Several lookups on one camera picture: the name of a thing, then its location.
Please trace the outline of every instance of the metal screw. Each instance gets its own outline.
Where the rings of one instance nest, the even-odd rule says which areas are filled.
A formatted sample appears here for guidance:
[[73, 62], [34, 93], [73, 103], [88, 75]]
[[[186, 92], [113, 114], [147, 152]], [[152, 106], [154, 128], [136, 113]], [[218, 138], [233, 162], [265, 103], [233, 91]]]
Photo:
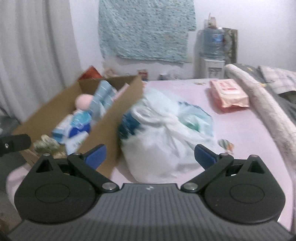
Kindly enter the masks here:
[[105, 190], [114, 190], [117, 187], [117, 185], [115, 183], [104, 183], [102, 185], [102, 188]]
[[198, 185], [196, 183], [185, 183], [183, 185], [183, 187], [186, 189], [186, 190], [189, 190], [189, 191], [194, 191], [198, 188]]

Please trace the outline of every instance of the blue gripper pad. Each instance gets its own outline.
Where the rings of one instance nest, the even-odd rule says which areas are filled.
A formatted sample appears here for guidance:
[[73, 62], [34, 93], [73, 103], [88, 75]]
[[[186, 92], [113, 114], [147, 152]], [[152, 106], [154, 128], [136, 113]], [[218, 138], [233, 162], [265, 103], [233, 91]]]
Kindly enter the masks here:
[[217, 162], [218, 155], [198, 144], [194, 149], [194, 158], [206, 170]]
[[89, 152], [85, 153], [85, 163], [96, 170], [106, 159], [107, 148], [105, 145], [99, 145]]

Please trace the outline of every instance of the cardboard box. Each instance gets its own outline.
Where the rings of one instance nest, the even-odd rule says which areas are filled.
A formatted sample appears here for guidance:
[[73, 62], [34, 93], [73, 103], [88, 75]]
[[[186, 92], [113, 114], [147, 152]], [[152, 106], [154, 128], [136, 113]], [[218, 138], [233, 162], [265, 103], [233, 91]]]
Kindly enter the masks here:
[[[44, 134], [51, 136], [51, 131], [56, 125], [67, 114], [71, 114], [75, 110], [76, 97], [82, 93], [94, 94], [101, 80], [103, 78], [77, 81], [41, 107], [27, 122], [19, 126], [13, 134], [28, 134], [32, 143], [39, 140]], [[120, 154], [118, 126], [121, 123], [122, 115], [141, 98], [143, 85], [140, 76], [117, 77], [107, 79], [107, 81], [117, 90], [123, 87], [125, 83], [130, 86], [92, 129], [89, 137], [78, 151], [85, 153], [99, 144], [105, 144], [107, 158], [97, 168], [97, 171], [106, 177], [110, 177], [112, 169], [117, 165]], [[39, 158], [30, 149], [21, 151], [21, 154], [30, 165], [34, 165]]]

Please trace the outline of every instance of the gray blanket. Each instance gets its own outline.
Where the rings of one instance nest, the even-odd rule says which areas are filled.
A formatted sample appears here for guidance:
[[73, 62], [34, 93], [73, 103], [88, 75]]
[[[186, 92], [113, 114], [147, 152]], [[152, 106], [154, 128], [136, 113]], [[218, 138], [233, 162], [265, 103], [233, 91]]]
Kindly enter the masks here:
[[[234, 65], [240, 68], [241, 70], [247, 72], [258, 82], [266, 84], [266, 81], [264, 80], [263, 75], [257, 68], [254, 68], [253, 66], [249, 66], [245, 64], [234, 64]], [[288, 100], [280, 97], [278, 94], [276, 94], [273, 91], [273, 89], [268, 84], [266, 85], [265, 89], [272, 95], [272, 97], [280, 105], [280, 107], [287, 114], [287, 116], [294, 123], [294, 125], [296, 125], [296, 104], [293, 104]]]

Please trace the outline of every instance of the bed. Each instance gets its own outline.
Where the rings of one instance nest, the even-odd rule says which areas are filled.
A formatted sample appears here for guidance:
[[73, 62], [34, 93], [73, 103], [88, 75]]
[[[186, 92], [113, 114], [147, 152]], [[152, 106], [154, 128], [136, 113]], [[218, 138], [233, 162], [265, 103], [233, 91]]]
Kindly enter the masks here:
[[[227, 139], [234, 144], [233, 156], [235, 158], [246, 159], [250, 154], [257, 154], [262, 158], [285, 193], [286, 203], [279, 218], [279, 223], [290, 230], [293, 213], [292, 181], [280, 151], [256, 112], [252, 108], [233, 113], [220, 112], [211, 101], [208, 91], [209, 79], [151, 81], [148, 83], [148, 86], [173, 92], [188, 103], [202, 107], [213, 117], [215, 138]], [[199, 168], [179, 176], [177, 179], [168, 180], [168, 182], [175, 182], [180, 186], [202, 171], [203, 169]], [[7, 179], [7, 193], [12, 203], [15, 191], [22, 181], [20, 176], [25, 176], [27, 172], [28, 166], [26, 165], [13, 171]], [[136, 182], [129, 173], [123, 158], [113, 170], [111, 179], [119, 186], [123, 183]]]

